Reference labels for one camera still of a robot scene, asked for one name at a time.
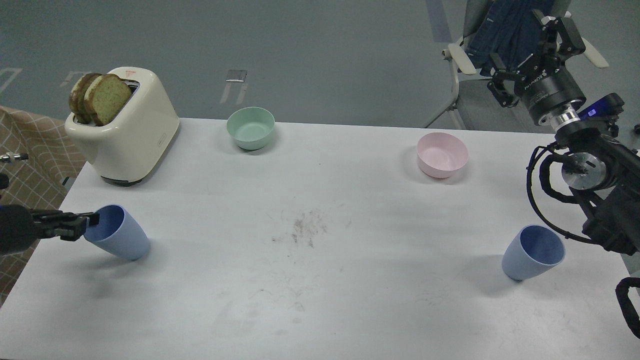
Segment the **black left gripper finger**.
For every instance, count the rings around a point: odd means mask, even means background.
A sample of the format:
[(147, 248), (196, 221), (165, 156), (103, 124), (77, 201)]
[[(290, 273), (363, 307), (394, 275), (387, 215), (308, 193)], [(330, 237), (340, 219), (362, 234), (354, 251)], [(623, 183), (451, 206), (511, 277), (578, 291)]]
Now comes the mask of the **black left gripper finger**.
[(97, 212), (73, 213), (62, 210), (31, 210), (30, 215), (34, 223), (42, 224), (43, 226), (46, 224), (50, 227), (62, 223), (71, 223), (81, 218), (87, 220), (89, 227), (93, 227), (99, 224), (100, 219), (100, 214)]
[(35, 225), (37, 239), (60, 238), (63, 241), (75, 242), (80, 239), (87, 230), (86, 224), (58, 224), (58, 226)]

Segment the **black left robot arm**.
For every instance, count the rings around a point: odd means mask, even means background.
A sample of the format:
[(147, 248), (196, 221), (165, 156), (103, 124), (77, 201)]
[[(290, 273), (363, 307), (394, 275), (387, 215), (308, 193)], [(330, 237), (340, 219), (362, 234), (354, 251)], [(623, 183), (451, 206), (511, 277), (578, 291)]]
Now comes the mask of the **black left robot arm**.
[(98, 226), (97, 212), (73, 213), (53, 209), (29, 209), (17, 204), (0, 208), (0, 255), (17, 255), (36, 241), (59, 237), (75, 242), (90, 227)]

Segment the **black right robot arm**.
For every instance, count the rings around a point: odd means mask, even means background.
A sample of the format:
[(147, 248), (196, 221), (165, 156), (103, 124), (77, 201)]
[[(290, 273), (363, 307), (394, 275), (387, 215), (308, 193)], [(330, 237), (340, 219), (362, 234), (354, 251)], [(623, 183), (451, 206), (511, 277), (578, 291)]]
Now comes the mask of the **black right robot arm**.
[(555, 141), (539, 167), (542, 191), (565, 204), (579, 205), (586, 216), (582, 235), (554, 227), (567, 239), (595, 244), (606, 251), (639, 251), (639, 156), (617, 141), (616, 121), (624, 101), (610, 93), (583, 108), (586, 98), (566, 68), (570, 57), (587, 50), (567, 15), (532, 16), (541, 30), (533, 53), (510, 71), (496, 52), (487, 84), (502, 107), (522, 101), (535, 125), (549, 125)]

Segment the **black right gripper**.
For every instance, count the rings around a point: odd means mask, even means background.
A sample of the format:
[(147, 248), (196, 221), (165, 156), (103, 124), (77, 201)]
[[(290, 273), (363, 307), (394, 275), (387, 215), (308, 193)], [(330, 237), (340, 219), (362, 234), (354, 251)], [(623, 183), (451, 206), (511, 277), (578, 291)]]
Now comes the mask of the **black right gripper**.
[[(533, 9), (532, 15), (541, 29), (535, 51), (517, 71), (509, 71), (499, 53), (490, 52), (493, 73), (487, 89), (503, 109), (516, 107), (521, 100), (535, 126), (578, 122), (586, 97), (564, 64), (584, 54), (586, 43), (569, 15), (545, 15), (539, 9)], [(513, 82), (515, 93), (506, 88), (506, 82)]]

